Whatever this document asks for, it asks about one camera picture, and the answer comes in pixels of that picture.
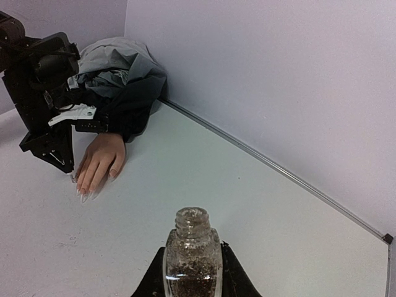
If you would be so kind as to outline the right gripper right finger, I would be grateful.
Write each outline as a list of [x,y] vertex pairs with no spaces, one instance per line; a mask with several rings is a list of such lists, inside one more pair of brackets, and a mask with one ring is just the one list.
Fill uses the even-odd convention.
[[262,297],[257,291],[231,246],[222,242],[222,297]]

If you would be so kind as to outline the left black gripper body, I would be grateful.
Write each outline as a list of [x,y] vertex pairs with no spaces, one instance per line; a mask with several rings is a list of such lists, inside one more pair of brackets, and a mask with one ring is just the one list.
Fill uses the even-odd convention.
[[28,129],[27,134],[19,144],[23,152],[31,151],[36,157],[40,157],[41,153],[57,152],[63,157],[64,130],[66,126],[72,127],[72,125],[61,124],[58,127],[38,127],[38,124],[34,124],[27,119],[22,119],[22,122]]

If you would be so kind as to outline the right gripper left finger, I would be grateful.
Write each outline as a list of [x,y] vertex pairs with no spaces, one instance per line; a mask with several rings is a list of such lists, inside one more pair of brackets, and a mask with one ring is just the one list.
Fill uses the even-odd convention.
[[164,253],[165,247],[161,247],[157,251],[145,275],[131,297],[165,297],[163,284]]

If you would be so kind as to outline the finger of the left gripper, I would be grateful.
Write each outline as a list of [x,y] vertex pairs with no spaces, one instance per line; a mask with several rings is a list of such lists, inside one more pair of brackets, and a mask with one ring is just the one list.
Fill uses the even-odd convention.
[[60,156],[57,152],[41,153],[40,158],[43,161],[49,163],[50,165],[53,165],[63,173],[66,174],[69,173],[69,165],[67,161],[65,161],[65,159],[62,156]]
[[72,127],[66,126],[64,130],[64,139],[63,139],[63,150],[62,153],[64,159],[64,172],[72,173],[74,170],[74,151],[72,145]]

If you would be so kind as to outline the clear nail polish bottle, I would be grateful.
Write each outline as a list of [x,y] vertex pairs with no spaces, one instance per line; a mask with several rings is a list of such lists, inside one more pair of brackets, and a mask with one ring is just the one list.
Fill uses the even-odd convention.
[[222,246],[205,209],[185,207],[177,211],[162,269],[166,296],[222,295]]

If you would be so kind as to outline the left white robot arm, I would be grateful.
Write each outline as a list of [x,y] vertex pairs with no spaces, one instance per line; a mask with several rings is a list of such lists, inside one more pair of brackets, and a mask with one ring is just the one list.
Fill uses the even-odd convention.
[[74,169],[72,128],[49,121],[61,113],[56,101],[66,95],[68,78],[78,73],[79,58],[65,33],[28,37],[21,21],[1,13],[2,81],[28,130],[20,148],[64,173]]

